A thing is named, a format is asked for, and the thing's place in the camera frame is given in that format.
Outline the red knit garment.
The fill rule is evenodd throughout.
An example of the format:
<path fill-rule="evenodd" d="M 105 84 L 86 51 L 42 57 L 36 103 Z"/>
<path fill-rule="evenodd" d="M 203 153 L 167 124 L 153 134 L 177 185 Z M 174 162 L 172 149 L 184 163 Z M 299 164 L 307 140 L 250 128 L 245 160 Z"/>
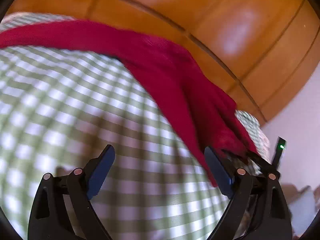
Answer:
<path fill-rule="evenodd" d="M 92 51 L 118 59 L 155 100 L 176 134 L 206 172 L 204 149 L 247 160 L 256 148 L 236 118 L 236 103 L 209 81 L 192 55 L 169 40 L 73 20 L 25 25 L 1 32 L 1 47 L 43 46 Z"/>

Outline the green white checkered bedsheet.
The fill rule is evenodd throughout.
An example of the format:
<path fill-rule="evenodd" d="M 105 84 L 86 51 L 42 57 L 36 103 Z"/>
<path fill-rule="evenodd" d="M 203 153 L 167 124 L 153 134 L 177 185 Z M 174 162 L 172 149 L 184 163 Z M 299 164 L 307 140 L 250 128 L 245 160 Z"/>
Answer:
<path fill-rule="evenodd" d="M 228 198 L 120 61 L 1 49 L 1 208 L 22 239 L 43 176 L 68 175 L 107 145 L 116 157 L 91 204 L 113 239 L 210 235 Z"/>

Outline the orange wooden wardrobe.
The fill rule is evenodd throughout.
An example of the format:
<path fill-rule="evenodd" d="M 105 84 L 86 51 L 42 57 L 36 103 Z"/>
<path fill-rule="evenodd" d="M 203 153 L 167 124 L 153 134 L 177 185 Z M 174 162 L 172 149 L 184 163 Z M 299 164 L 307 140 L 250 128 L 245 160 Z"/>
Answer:
<path fill-rule="evenodd" d="M 308 0 L 15 0 L 9 12 L 19 11 L 172 40 L 262 124 L 293 99 L 319 62 L 319 17 Z"/>

